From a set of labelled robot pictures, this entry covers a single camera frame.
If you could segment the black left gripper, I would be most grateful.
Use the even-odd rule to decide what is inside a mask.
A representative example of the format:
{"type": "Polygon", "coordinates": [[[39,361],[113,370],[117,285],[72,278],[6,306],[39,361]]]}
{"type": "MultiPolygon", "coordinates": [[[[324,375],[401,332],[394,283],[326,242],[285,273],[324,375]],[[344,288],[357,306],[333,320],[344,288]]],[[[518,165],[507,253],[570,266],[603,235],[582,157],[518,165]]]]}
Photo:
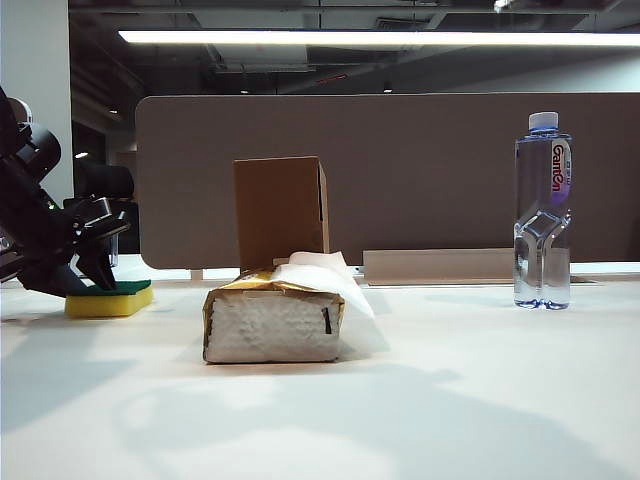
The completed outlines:
{"type": "Polygon", "coordinates": [[[48,209],[29,222],[21,240],[26,265],[18,273],[30,290],[65,298],[87,290],[71,267],[103,290],[114,290],[116,280],[109,261],[109,239],[130,227],[122,213],[114,214],[106,199],[85,199],[65,209],[48,209]]]}

